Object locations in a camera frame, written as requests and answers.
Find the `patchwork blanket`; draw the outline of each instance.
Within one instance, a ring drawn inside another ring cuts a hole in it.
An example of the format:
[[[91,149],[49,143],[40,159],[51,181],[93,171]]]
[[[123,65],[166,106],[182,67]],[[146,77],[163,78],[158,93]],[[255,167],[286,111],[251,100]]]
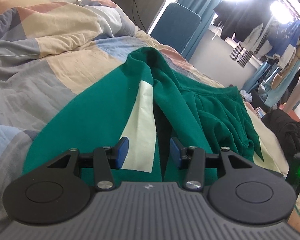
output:
[[[156,48],[185,76],[222,87],[109,0],[0,0],[0,230],[9,222],[3,191],[21,175],[38,132],[141,47]]]

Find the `black device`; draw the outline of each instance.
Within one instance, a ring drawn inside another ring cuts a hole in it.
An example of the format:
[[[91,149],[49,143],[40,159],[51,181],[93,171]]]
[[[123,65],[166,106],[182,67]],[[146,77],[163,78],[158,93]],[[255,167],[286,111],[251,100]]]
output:
[[[171,138],[175,165],[188,169],[181,186],[115,185],[111,168],[122,167],[128,148],[127,138],[88,154],[72,148],[12,182],[3,194],[12,223],[0,240],[300,239],[286,222],[300,173],[288,175],[291,186],[228,147],[206,154]],[[94,169],[94,187],[80,179],[81,168]],[[204,185],[205,168],[217,169],[210,187]]]

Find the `blue chair back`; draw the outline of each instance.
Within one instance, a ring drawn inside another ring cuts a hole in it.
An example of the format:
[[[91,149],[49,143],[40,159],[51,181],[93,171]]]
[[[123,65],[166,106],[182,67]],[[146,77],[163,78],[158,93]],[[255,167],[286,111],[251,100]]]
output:
[[[181,54],[200,23],[198,14],[178,3],[170,3],[150,36]]]

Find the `silver bolt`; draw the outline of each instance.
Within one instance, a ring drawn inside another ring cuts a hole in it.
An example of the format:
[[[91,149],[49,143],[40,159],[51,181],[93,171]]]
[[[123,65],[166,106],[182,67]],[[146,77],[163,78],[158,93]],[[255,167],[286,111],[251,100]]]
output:
[[[97,183],[98,188],[109,189],[113,187],[113,183],[109,180],[102,180]]]
[[[186,187],[190,189],[197,189],[201,187],[201,183],[196,180],[190,180],[186,182]]]
[[[228,147],[228,146],[222,146],[221,147],[221,151],[228,152],[228,151],[230,151],[230,147]]]

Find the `power cord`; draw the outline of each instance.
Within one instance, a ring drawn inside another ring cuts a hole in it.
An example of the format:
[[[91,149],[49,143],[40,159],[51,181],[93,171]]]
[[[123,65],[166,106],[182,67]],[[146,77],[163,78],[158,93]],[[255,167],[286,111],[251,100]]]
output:
[[[136,3],[136,0],[133,0],[133,2],[132,2],[132,17],[133,17],[134,23],[137,25],[137,22],[136,22],[136,20],[135,20],[135,18],[134,18],[134,15],[133,15],[133,7],[134,7],[134,4],[136,5],[136,9],[137,9],[137,14],[138,14],[139,20],[140,20],[140,22],[141,22],[141,24],[142,24],[142,26],[143,26],[143,28],[145,29],[145,32],[146,32],[146,28],[145,28],[145,26],[143,25],[143,23],[142,23],[142,21],[141,21],[141,19],[140,19],[140,16],[139,16],[138,6],[137,6],[137,3]]]

